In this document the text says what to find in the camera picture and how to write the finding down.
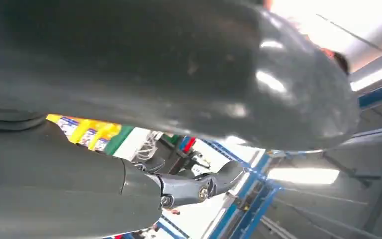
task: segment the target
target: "blue metal shelf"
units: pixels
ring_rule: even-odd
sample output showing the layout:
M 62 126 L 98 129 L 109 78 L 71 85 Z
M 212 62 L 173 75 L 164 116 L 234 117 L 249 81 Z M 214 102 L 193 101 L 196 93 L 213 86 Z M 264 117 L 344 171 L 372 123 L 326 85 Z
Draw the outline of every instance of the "blue metal shelf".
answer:
M 210 142 L 203 140 L 207 145 L 212 147 L 214 150 L 228 158 L 229 160 L 235 160 L 240 162 L 244 167 L 247 168 L 247 171 L 250 172 L 250 176 L 248 177 L 247 181 L 242 186 L 241 190 L 236 195 L 240 200 L 244 200 L 248 192 L 251 190 L 251 188 L 255 185 L 256 182 L 262 181 L 265 182 L 265 189 L 260 191 L 260 194 L 256 197 L 254 202 L 252 203 L 252 206 L 250 207 L 250 212 L 244 213 L 244 216 L 242 220 L 240 221 L 237 228 L 239 228 L 231 238 L 236 238 L 235 236 L 239 236 L 238 234 L 244 234 L 247 235 L 249 233 L 249 230 L 253 230 L 253 227 L 251 226 L 251 223 L 255 223 L 255 217 L 261 217 L 269 204 L 271 203 L 274 195 L 276 194 L 276 191 L 278 190 L 278 186 L 272 184 L 270 181 L 266 180 L 265 175 L 261 173 L 261 170 L 264 168 L 264 166 L 267 164 L 269 160 L 269 156 L 265 153 L 260 161 L 257 163 L 256 167 L 251 168 L 250 164 L 243 161 L 236 155 L 234 155 L 232 152 L 224 148 L 221 144 L 216 142 Z M 231 219 L 234 215 L 239 213 L 239 210 L 235 204 L 232 204 L 225 212 L 223 217 L 220 219 L 219 223 L 209 236 L 209 239 L 218 239 L 221 238 L 222 234 L 224 233 L 224 230 L 227 228 L 227 226 L 230 224 Z

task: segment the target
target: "fluorescent light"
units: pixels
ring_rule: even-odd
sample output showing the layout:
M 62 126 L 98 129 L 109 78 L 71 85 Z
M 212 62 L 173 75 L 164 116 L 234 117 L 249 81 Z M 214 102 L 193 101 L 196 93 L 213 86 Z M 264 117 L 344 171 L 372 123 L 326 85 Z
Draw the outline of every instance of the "fluorescent light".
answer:
M 246 141 L 241 139 L 241 138 L 238 138 L 236 136 L 228 136 L 225 140 L 225 143 L 230 143 L 230 144 L 245 144 Z
M 366 77 L 358 81 L 351 82 L 351 88 L 353 91 L 359 91 L 360 89 L 365 88 L 381 79 L 382 79 L 382 68 L 374 73 L 367 75 Z
M 332 184 L 339 170 L 325 168 L 274 168 L 267 178 L 302 184 Z

